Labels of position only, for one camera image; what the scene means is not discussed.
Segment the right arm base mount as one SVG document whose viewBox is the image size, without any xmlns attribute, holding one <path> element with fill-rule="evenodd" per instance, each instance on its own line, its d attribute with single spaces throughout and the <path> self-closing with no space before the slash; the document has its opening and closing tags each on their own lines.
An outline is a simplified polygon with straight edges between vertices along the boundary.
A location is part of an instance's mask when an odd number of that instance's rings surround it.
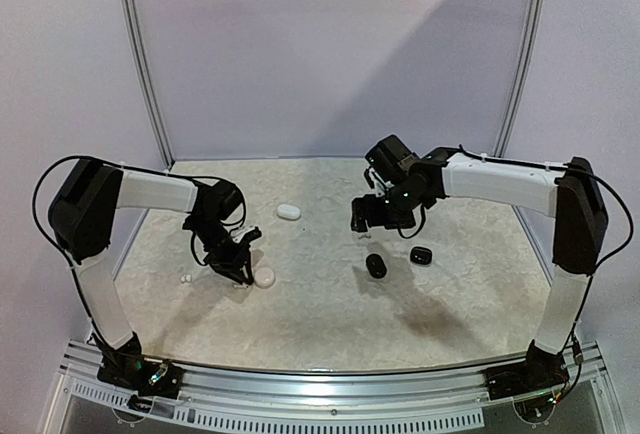
<svg viewBox="0 0 640 434">
<path fill-rule="evenodd" d="M 568 396 L 581 377 L 584 362 L 582 346 L 575 335 L 571 337 L 570 347 L 577 366 L 574 377 L 569 374 L 562 352 L 548 353 L 531 341 L 523 361 L 489 367 L 482 371 L 489 398 L 497 400 L 517 397 L 557 386 L 561 390 L 555 395 L 554 402 Z"/>
</svg>

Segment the pinkish white round case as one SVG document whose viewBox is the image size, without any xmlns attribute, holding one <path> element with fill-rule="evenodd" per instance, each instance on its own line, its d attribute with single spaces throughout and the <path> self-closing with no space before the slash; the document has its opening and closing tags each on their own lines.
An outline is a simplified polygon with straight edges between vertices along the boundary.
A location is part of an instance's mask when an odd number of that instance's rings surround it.
<svg viewBox="0 0 640 434">
<path fill-rule="evenodd" d="M 260 267 L 254 274 L 254 284 L 260 289 L 268 289 L 274 285 L 276 280 L 275 272 L 269 267 Z"/>
</svg>

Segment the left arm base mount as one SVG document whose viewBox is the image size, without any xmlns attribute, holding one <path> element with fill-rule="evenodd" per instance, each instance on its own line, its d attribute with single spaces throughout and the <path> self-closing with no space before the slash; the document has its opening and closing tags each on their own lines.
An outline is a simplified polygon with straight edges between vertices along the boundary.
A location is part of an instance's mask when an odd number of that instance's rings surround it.
<svg viewBox="0 0 640 434">
<path fill-rule="evenodd" d="M 147 359 L 136 333 L 120 348 L 109 346 L 99 334 L 93 338 L 102 353 L 99 381 L 135 391 L 141 397 L 178 398 L 185 370 L 167 359 Z"/>
</svg>

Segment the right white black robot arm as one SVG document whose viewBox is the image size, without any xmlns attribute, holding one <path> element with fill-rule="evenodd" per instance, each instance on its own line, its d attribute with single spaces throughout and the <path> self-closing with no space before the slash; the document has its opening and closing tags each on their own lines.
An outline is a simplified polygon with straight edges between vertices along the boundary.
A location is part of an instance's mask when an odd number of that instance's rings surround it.
<svg viewBox="0 0 640 434">
<path fill-rule="evenodd" d="M 475 154 L 463 146 L 418 155 L 390 135 L 365 159 L 371 191 L 351 202 L 354 233 L 375 227 L 398 234 L 420 231 L 427 210 L 449 198 L 495 202 L 554 219 L 551 291 L 532 341 L 539 352 L 523 361 L 516 375 L 524 389 L 539 389 L 555 374 L 551 355 L 560 353 L 574 333 L 597 270 L 631 242 L 625 239 L 609 254 L 601 252 L 609 223 L 602 193 L 618 203 L 621 196 L 581 157 L 535 163 Z"/>
</svg>

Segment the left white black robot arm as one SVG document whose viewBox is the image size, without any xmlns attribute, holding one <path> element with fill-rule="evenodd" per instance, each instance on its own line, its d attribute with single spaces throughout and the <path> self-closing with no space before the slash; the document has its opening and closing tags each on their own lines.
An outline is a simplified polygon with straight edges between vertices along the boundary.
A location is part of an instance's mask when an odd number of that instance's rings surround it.
<svg viewBox="0 0 640 434">
<path fill-rule="evenodd" d="M 48 209 L 47 227 L 39 229 L 66 260 L 97 344 L 117 351 L 108 364 L 128 388 L 148 380 L 148 366 L 129 350 L 136 340 L 106 265 L 116 213 L 120 209 L 181 213 L 183 230 L 200 243 L 201 265 L 233 283 L 250 286 L 251 244 L 262 235 L 244 218 L 246 200 L 233 182 L 216 176 L 189 176 L 116 164 L 88 155 L 71 155 L 73 167 Z"/>
</svg>

